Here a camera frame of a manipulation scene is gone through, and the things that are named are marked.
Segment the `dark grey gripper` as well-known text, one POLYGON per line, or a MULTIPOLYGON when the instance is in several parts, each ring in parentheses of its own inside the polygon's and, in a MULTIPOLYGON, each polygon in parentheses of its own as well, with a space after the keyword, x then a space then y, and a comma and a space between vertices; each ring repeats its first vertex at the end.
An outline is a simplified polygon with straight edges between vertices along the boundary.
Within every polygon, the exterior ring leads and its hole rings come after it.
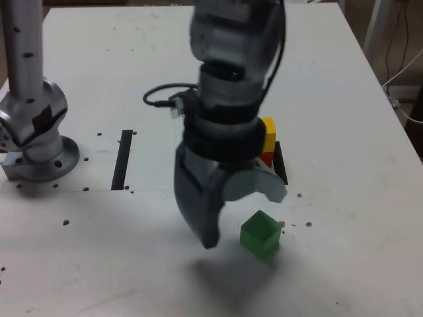
POLYGON ((257 159, 217 162, 201 157, 181 142, 176 150, 174 194, 179 211, 205 249, 219 241, 219 214, 228 201, 260 193, 274 203, 287 194, 284 181, 257 159))

